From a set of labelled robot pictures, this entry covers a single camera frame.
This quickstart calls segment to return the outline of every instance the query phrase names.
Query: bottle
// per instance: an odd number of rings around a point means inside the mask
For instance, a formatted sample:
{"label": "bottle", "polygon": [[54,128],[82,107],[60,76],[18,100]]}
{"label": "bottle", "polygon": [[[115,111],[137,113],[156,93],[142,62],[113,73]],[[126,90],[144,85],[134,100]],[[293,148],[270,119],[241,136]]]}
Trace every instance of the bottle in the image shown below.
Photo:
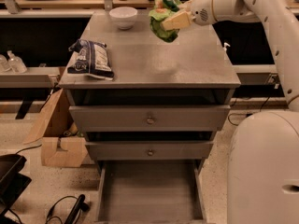
{"label": "bottle", "polygon": [[0,72],[8,70],[10,70],[10,65],[8,64],[7,58],[0,54]]}
{"label": "bottle", "polygon": [[11,69],[15,73],[24,73],[27,71],[27,67],[22,61],[22,59],[18,56],[15,56],[11,50],[7,52],[7,55],[9,56],[8,64],[10,65]]}

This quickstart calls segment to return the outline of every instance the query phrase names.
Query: dresser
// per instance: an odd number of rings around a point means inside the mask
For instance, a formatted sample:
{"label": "dresser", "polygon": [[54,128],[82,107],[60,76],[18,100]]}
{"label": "dresser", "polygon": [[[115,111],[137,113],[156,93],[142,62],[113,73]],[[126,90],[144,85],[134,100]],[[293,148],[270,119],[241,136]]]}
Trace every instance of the dresser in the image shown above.
{"label": "dresser", "polygon": [[81,38],[107,44],[115,77],[65,70],[59,84],[100,174],[96,220],[206,223],[198,176],[240,82],[212,26],[167,44],[148,13],[122,31],[95,12]]}

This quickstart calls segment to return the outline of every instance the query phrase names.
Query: concrete floor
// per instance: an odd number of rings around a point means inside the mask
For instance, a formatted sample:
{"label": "concrete floor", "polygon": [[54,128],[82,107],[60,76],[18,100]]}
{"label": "concrete floor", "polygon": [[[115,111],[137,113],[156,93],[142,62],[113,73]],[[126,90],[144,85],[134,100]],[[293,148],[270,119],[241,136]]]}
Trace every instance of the concrete floor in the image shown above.
{"label": "concrete floor", "polygon": [[[242,101],[233,106],[230,114],[231,122],[238,124],[248,113],[260,112],[263,99],[253,103]],[[264,109],[285,108],[284,103],[274,100],[268,102]],[[29,133],[36,120],[37,113],[28,113],[24,119],[15,119],[15,113],[0,113],[0,155],[15,153],[30,146],[38,146],[38,140],[30,145],[23,145],[22,140]],[[231,136],[236,128],[228,120],[223,129],[215,137],[214,147],[206,160],[200,180],[206,208],[207,221],[209,223],[227,223],[227,160]],[[24,191],[18,201],[12,207],[22,221],[26,224],[42,224],[46,222],[46,216],[50,208],[64,196],[76,196],[84,194],[86,203],[91,207],[89,212],[82,213],[78,223],[94,223],[95,209],[97,205],[97,187],[99,174],[93,164],[82,165],[80,168],[52,168],[41,165],[41,148],[23,151],[27,162],[21,173],[32,178],[32,182]],[[75,199],[69,198],[57,204],[54,215],[65,220],[74,205]],[[49,223],[60,223],[54,219]]]}

